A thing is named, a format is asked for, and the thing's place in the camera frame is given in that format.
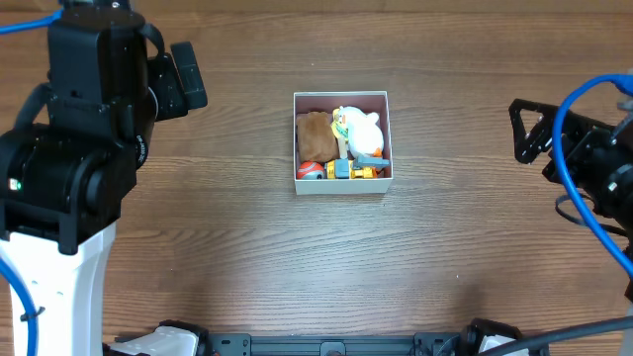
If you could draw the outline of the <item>white plush duck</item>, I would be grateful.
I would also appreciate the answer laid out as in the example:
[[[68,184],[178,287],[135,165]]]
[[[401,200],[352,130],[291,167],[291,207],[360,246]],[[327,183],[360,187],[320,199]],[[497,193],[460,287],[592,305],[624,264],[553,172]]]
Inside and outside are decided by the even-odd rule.
[[[376,112],[365,114],[353,106],[340,107],[348,129],[348,153],[354,158],[361,155],[382,157],[385,141],[378,126],[380,115]]]

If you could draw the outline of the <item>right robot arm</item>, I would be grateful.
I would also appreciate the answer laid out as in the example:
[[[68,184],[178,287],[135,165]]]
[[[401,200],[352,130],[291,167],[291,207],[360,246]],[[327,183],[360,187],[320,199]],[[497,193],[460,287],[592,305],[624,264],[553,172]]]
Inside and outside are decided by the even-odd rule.
[[[552,150],[552,130],[559,108],[555,105],[515,99],[508,107],[512,125],[514,157],[532,163],[547,153],[550,161],[542,175],[559,184]],[[591,211],[613,219],[616,226],[602,223],[607,232],[632,238],[632,117],[613,126],[570,111],[564,119],[561,144],[565,163],[583,201]]]

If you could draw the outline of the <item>red toy ball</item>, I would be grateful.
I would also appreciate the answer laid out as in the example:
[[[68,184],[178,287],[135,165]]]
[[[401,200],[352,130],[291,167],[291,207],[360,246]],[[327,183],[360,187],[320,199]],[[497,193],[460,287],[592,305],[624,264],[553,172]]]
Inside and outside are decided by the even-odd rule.
[[[326,177],[323,166],[314,161],[302,163],[297,170],[298,180],[320,180]]]

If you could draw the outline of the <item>brown plush block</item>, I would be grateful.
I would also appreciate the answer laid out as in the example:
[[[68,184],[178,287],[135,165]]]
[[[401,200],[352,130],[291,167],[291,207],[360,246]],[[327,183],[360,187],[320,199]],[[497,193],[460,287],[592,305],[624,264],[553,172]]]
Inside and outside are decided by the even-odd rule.
[[[297,145],[301,162],[324,163],[339,158],[338,143],[326,112],[297,116]]]

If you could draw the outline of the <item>yellow toy excavator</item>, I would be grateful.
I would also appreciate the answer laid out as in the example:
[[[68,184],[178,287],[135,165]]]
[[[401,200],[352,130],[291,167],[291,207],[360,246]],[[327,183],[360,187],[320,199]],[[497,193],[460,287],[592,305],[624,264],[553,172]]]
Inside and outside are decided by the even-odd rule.
[[[328,179],[376,179],[390,161],[382,157],[359,156],[351,159],[335,159],[325,164]]]

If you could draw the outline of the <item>yellow rattle drum toy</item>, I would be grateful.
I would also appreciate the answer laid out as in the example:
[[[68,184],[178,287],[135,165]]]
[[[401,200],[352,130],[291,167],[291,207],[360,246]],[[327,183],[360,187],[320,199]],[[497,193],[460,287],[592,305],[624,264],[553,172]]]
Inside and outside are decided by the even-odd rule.
[[[338,152],[341,159],[348,157],[348,129],[345,116],[340,113],[341,107],[332,112],[331,129],[337,140]]]

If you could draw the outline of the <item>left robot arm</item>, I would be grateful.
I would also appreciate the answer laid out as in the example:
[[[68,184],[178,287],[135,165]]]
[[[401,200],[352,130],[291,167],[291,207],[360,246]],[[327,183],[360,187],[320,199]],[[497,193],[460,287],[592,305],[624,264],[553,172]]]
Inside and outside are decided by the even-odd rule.
[[[39,20],[49,70],[1,137],[1,274],[18,355],[209,355],[165,320],[103,339],[108,259],[154,125],[208,103],[193,47],[166,44],[128,1],[65,1]]]

